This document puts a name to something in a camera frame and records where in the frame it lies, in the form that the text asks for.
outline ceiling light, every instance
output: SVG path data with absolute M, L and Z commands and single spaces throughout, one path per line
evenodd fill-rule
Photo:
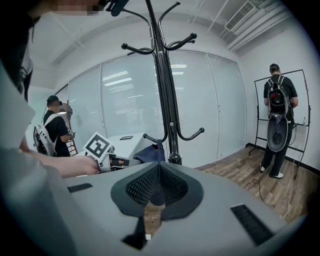
M 132 89 L 132 88 L 133 88 L 133 86 L 132 86 L 132 87 L 129 87 L 129 88 L 120 89 L 120 90 L 110 91 L 110 93 L 113 94 L 113 93 L 116 93 L 116 92 L 120 92 L 120 91 L 124 91 L 124 90 L 128 90 L 128 89 Z
M 186 68 L 187 67 L 187 65 L 183 65 L 183 64 L 177 64 L 177 65 L 171 65 L 171 68 Z
M 110 88 L 109 91 L 111 90 L 120 90 L 120 89 L 123 89 L 123 88 L 127 88 L 127 87 L 133 87 L 133 84 L 125 84 L 125 85 L 120 85 L 120 86 L 117 86 L 117 87 L 113 87 L 113 88 Z
M 131 97 L 128 97 L 128 99 L 130 99 L 130 98 L 136 98 L 136 97 L 140 97 L 140 96 L 143 96 L 143 95 L 131 96 Z
M 172 75 L 182 75 L 184 72 L 172 72 Z
M 129 78 L 125 78 L 125 79 L 121 79 L 121 80 L 117 80 L 117 81 L 114 81 L 114 82 L 108 82 L 108 83 L 105 83 L 104 85 L 105 86 L 112 86 L 112 85 L 116 85 L 116 84 L 119 84 L 119 83 L 123 83 L 123 82 L 127 82 L 127 81 L 131 81 L 132 78 L 129 77 Z
M 108 79 L 112 79 L 112 78 L 116 78 L 116 77 L 120 77 L 120 76 L 124 76 L 124 75 L 127 75 L 127 74 L 128 74 L 128 71 L 115 73 L 115 74 L 112 74 L 112 75 L 109 75 L 109 76 L 106 76 L 106 77 L 102 78 L 102 81 L 105 81 L 105 80 L 108 80 Z

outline white sneaker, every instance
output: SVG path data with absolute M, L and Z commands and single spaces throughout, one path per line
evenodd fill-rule
M 260 163 L 260 172 L 263 173 L 265 170 L 266 169 L 263 166 L 261 166 L 261 163 Z
M 279 172 L 279 174 L 277 176 L 270 175 L 270 178 L 275 178 L 275 179 L 282 179 L 283 177 L 284 177 L 284 175 L 281 172 Z

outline vent slot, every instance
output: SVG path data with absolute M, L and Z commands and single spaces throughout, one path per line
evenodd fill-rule
M 273 237 L 272 232 L 244 204 L 230 208 L 256 246 Z
M 245 2 L 244 5 L 233 15 L 229 22 L 224 26 L 227 30 L 233 31 L 233 28 L 253 9 L 255 6 L 249 1 Z
M 70 193 L 78 192 L 81 190 L 86 190 L 88 188 L 92 188 L 93 186 L 90 183 L 83 183 L 80 185 L 75 185 L 75 186 L 68 186 L 68 190 Z

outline black cap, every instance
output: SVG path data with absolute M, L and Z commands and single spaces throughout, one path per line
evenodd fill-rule
M 280 67 L 279 67 L 277 64 L 272 63 L 272 64 L 270 65 L 269 71 L 270 71 L 270 73 L 272 73 L 272 72 L 277 71 L 277 70 L 279 70 L 279 69 L 280 69 Z
M 47 100 L 46 100 L 46 105 L 48 106 L 52 102 L 60 102 L 60 105 L 62 105 L 62 102 L 59 101 L 59 98 L 56 95 L 51 95 Z

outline black cable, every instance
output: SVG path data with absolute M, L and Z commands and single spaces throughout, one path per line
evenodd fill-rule
M 261 184 L 260 184 L 260 181 L 254 178 L 254 179 L 252 180 L 252 182 L 253 182 L 254 184 L 259 184 L 259 194 L 260 194 L 260 198 L 261 198 L 261 200 L 267 205 L 267 203 L 265 202 L 265 200 L 264 200 L 264 199 L 262 198 L 262 196 L 261 196 Z
M 295 140 L 296 140 L 296 136 L 297 136 L 297 126 L 298 126 L 298 125 L 295 126 L 294 139 L 293 139 L 293 141 L 289 144 L 289 146 L 292 145 L 292 144 L 295 142 Z

